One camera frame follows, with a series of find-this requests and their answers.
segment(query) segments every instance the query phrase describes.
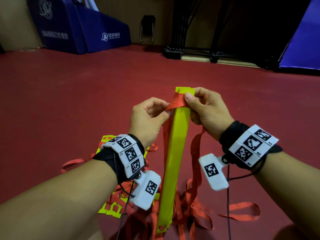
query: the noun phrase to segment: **red carpet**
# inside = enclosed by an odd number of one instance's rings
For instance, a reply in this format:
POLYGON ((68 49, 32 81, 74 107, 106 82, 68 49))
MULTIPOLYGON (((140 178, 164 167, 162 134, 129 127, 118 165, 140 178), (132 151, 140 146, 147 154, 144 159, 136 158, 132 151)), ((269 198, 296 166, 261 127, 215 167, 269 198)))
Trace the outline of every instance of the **red carpet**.
MULTIPOLYGON (((280 139, 285 152, 320 167, 320 78, 263 69, 169 60, 141 46, 72 55, 51 50, 0 55, 0 203, 60 173, 71 159, 88 158, 102 135, 127 133, 131 108, 152 96, 170 101, 176 86, 202 86, 222 95, 231 115, 258 124, 280 139)), ((192 175, 190 143, 201 127, 190 125, 178 187, 192 175)), ((163 146, 147 155, 150 168, 163 174, 163 146)), ((208 135, 201 155, 222 153, 208 135)), ((231 177, 246 171, 231 166, 231 177)), ((199 202, 226 212, 226 191, 214 192, 204 179, 199 202)), ((253 177, 230 182, 230 203, 255 202, 261 217, 231 220, 233 239, 273 239, 290 220, 253 177)), ((106 236, 120 221, 101 215, 106 236)), ((215 229, 197 229, 198 239, 227 239, 227 220, 212 215, 215 229)), ((178 239, 170 227, 166 239, 178 239)))

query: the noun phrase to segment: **fingernail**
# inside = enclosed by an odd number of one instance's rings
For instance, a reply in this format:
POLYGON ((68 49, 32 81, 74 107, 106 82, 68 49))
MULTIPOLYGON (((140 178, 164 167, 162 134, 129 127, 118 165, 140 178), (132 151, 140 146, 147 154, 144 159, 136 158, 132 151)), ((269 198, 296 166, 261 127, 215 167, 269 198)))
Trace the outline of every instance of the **fingernail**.
POLYGON ((190 99, 192 99, 193 95, 190 93, 190 92, 187 92, 185 95, 184 95, 184 98, 189 101, 190 99))

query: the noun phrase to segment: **blue panel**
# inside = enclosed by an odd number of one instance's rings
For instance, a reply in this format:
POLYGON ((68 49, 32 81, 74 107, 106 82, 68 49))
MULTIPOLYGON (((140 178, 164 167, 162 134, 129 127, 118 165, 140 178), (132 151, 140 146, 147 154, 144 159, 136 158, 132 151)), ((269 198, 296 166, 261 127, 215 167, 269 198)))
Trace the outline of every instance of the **blue panel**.
POLYGON ((127 24, 98 11, 77 6, 88 52, 97 52, 131 44, 127 24))
POLYGON ((74 54, 86 53, 72 0, 27 0, 27 3, 44 47, 74 54))
POLYGON ((311 0, 282 57, 280 68, 320 70, 320 0, 311 0))

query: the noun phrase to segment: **hand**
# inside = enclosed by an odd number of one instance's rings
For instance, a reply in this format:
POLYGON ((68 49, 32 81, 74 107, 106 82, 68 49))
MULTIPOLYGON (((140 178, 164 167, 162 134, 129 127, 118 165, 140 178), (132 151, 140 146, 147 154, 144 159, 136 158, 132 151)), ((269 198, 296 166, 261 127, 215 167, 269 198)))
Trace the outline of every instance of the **hand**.
POLYGON ((192 122, 196 125, 203 125, 208 133, 218 141, 234 119, 217 92, 195 88, 194 95, 186 93, 184 96, 186 103, 192 108, 192 122))
POLYGON ((152 97, 132 108, 129 134, 136 136, 147 149, 156 140, 162 124, 172 111, 164 100, 152 97))

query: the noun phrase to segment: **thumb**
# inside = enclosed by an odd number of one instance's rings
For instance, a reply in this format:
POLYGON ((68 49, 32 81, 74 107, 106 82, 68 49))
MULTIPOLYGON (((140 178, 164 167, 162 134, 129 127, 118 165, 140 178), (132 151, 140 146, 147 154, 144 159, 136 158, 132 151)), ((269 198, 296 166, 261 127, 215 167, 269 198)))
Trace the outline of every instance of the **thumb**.
POLYGON ((190 92, 187 92, 184 95, 184 99, 190 108, 195 110, 196 112, 200 112, 205 105, 203 105, 195 96, 193 96, 190 92))
POLYGON ((160 126, 162 126, 162 124, 164 122, 167 121, 167 119, 170 118, 172 114, 172 110, 166 110, 166 111, 163 111, 161 114, 159 114, 157 117, 155 117, 155 119, 160 123, 160 126))

